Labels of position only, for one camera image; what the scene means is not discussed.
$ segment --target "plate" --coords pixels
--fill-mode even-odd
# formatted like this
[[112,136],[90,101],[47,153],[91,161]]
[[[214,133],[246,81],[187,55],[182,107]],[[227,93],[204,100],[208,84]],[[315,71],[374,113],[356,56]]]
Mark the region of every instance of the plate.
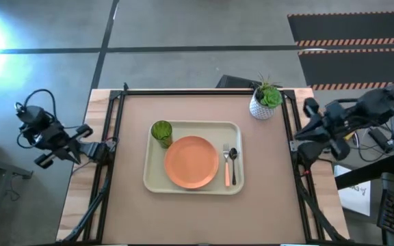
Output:
[[206,139],[182,137],[168,148],[164,165],[174,184],[197,189],[209,183],[217,173],[218,154]]

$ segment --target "white plant pot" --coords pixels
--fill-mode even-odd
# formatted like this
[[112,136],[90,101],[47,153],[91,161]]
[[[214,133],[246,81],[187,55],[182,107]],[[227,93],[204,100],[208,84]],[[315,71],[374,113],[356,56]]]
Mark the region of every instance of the white plant pot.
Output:
[[255,90],[252,96],[252,100],[250,100],[249,110],[253,117],[258,120],[266,120],[270,118],[274,114],[274,109],[270,109],[258,102],[255,94],[257,91]]

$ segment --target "beige tray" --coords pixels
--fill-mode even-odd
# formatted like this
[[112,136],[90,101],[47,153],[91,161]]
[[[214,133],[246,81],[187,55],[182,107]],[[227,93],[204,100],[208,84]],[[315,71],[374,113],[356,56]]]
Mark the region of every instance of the beige tray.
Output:
[[[214,179],[199,189],[184,189],[175,185],[167,176],[163,166],[166,150],[161,148],[156,139],[148,131],[147,152],[144,167],[145,187],[155,193],[191,193],[210,195],[234,195],[241,191],[244,185],[244,169],[241,146],[241,131],[232,122],[203,122],[203,121],[172,121],[172,139],[176,141],[186,136],[198,136],[209,141],[217,150],[219,166]],[[229,148],[235,147],[239,154],[235,159],[235,176],[237,185],[226,187],[224,185],[224,157],[223,144],[228,143]],[[229,172],[232,182],[232,160],[229,162]]]

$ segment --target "potted plant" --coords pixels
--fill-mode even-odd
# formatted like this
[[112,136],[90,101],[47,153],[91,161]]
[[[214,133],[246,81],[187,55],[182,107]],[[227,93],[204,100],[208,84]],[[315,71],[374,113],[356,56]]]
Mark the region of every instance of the potted plant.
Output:
[[266,120],[274,114],[275,108],[282,104],[282,96],[278,88],[270,84],[270,76],[264,79],[262,74],[260,79],[262,84],[255,89],[250,101],[250,113],[259,120]]

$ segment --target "brown tabletop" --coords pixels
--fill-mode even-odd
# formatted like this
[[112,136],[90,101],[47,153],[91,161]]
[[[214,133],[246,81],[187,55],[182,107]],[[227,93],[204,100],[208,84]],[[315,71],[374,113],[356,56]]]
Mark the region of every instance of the brown tabletop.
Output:
[[[86,114],[94,130],[89,141],[101,138],[109,92],[92,91]],[[295,89],[295,94],[302,112],[303,100],[313,96],[312,90]],[[248,112],[249,101],[250,95],[127,96],[103,243],[304,243],[282,110],[269,120],[255,120]],[[303,113],[300,117],[305,125],[308,119]],[[243,190],[236,195],[148,191],[142,182],[146,142],[157,120],[236,123],[243,138]],[[71,178],[57,238],[64,238],[86,211],[94,170],[89,165]],[[312,173],[320,208],[348,237],[331,166],[318,161]],[[311,215],[309,221],[315,234]]]

